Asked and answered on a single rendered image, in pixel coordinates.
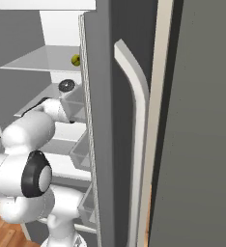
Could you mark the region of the yellow-green pear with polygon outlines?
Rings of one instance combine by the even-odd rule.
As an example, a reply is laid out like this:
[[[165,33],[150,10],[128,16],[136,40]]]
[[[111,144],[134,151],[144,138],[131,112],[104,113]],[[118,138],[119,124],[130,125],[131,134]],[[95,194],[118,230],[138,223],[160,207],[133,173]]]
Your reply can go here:
[[[80,66],[80,55],[79,54],[74,54],[71,57],[71,63],[76,66],[79,67]]]

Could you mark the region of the grey fridge door bin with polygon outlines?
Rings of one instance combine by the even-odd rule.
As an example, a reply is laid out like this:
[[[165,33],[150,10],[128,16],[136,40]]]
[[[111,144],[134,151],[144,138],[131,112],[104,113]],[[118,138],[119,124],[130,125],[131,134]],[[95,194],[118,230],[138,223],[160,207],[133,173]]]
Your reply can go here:
[[[78,211],[79,211],[81,220],[86,227],[93,228],[93,229],[97,227],[92,186],[89,186],[86,193],[84,194],[78,206]]]
[[[85,131],[70,151],[71,161],[76,169],[91,171],[89,157],[89,137]]]
[[[70,121],[85,123],[84,91],[81,86],[73,89],[61,99],[61,103]]]

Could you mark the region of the glass fridge shelf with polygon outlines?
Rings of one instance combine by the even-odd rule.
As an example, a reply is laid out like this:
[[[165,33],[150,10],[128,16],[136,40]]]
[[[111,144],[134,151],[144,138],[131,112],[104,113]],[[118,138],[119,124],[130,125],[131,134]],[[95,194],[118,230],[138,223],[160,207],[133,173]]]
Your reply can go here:
[[[78,46],[44,45],[2,66],[1,69],[20,69],[50,72],[80,72],[71,62],[79,54]]]
[[[35,96],[31,101],[29,101],[25,106],[23,106],[14,115],[16,117],[20,117],[25,111],[27,111],[32,106],[36,105],[44,97],[58,98],[59,96],[60,96],[60,92],[58,90],[58,85],[52,83],[48,87],[46,87],[42,92],[40,92],[37,96]]]

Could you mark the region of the white fridge interior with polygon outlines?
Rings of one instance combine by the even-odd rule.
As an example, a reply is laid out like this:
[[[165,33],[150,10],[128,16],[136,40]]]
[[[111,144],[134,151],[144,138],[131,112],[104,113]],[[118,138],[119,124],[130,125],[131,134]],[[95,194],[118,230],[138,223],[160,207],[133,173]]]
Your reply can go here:
[[[72,6],[68,10],[56,8],[53,5],[53,0],[0,0],[0,10],[16,10],[21,7],[29,7],[32,4],[37,4],[40,8],[43,45],[78,46],[80,55],[79,17],[85,14],[88,9],[78,6]],[[48,72],[51,84],[58,85],[60,92],[58,98],[60,99],[68,95],[76,86],[81,85],[83,87],[81,67],[80,72]],[[3,131],[4,129],[0,131],[0,154],[5,152],[1,142]],[[41,147],[41,151],[51,165],[51,183],[78,190],[83,193],[83,196],[86,192],[80,188],[92,185],[91,172],[76,169],[71,161],[70,151],[85,131],[87,131],[86,122],[57,122],[53,138]],[[35,221],[43,221],[47,225],[45,218]],[[93,228],[83,224],[80,214],[74,220],[74,226],[85,239],[87,247],[92,247],[91,242],[85,238],[84,234],[92,232]]]

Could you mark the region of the grey fridge door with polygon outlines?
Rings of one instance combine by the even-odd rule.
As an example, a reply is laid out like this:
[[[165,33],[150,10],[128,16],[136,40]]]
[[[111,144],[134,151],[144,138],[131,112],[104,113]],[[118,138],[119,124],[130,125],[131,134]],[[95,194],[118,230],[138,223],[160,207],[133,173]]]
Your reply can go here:
[[[157,0],[96,0],[79,17],[99,247],[127,247],[128,237],[133,99],[114,44],[125,42],[150,93],[156,8]]]

